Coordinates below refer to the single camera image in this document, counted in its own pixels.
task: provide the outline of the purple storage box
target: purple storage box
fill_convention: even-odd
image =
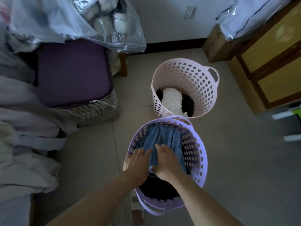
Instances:
[[[103,46],[80,39],[38,49],[39,100],[51,108],[72,108],[101,100],[113,90]]]

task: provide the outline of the denim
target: denim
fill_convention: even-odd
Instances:
[[[148,170],[150,173],[152,173],[150,167],[158,164],[158,153],[155,144],[165,144],[175,153],[179,164],[181,165],[181,169],[186,173],[184,156],[182,152],[182,137],[182,131],[162,124],[153,123],[148,126],[145,136],[136,142],[135,149],[143,147],[145,151],[149,148],[153,150],[148,165]]]

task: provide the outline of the white wall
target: white wall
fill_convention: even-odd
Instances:
[[[208,37],[215,18],[231,0],[131,0],[143,28],[146,43]],[[196,6],[191,19],[182,19],[186,6]]]

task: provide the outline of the electrical outlet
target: electrical outlet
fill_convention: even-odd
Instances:
[[[187,19],[187,18],[192,18],[194,12],[195,12],[196,7],[195,6],[186,6],[184,9],[184,13],[183,13],[183,18]]]

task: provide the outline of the hand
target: hand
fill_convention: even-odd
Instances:
[[[165,144],[156,144],[158,152],[158,166],[152,166],[151,170],[156,176],[169,183],[178,175],[182,173],[181,166],[177,156]]]
[[[134,188],[140,186],[148,177],[148,163],[150,160],[151,149],[144,154],[144,149],[136,149],[132,155],[127,154],[123,163],[123,171],[127,171],[132,179]]]

